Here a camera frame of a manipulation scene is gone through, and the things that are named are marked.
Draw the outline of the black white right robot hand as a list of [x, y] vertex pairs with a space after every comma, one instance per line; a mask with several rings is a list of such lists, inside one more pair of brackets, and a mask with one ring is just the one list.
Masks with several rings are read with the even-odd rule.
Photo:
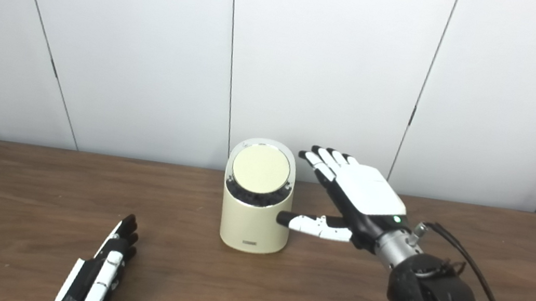
[[385, 234], [407, 229], [406, 207], [378, 169], [321, 146], [298, 155], [313, 169], [340, 216], [280, 211], [277, 224], [326, 240], [351, 242], [371, 254]]

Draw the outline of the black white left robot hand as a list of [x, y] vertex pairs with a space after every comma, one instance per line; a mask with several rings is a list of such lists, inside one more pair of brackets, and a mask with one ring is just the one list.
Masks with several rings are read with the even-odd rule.
[[137, 254], [137, 229], [133, 214], [119, 221], [92, 258], [76, 260], [53, 301], [110, 301]]

